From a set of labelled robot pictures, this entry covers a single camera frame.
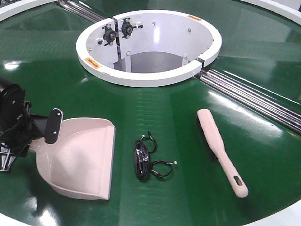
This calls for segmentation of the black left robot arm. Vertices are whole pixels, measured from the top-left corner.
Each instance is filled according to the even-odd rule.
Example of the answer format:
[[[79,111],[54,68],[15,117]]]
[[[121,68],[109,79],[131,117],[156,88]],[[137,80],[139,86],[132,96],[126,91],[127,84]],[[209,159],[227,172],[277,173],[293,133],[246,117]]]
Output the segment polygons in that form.
[[[24,158],[34,139],[44,137],[47,117],[31,114],[31,102],[18,84],[0,79],[0,171],[10,173],[17,158]]]

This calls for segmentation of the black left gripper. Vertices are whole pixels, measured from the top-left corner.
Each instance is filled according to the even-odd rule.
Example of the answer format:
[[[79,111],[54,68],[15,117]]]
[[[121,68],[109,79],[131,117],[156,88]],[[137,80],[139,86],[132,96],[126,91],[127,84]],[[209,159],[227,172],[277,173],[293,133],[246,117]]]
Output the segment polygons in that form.
[[[47,117],[32,114],[31,102],[24,101],[20,113],[3,128],[0,126],[0,171],[10,173],[18,157],[26,157],[30,143],[44,136]]]

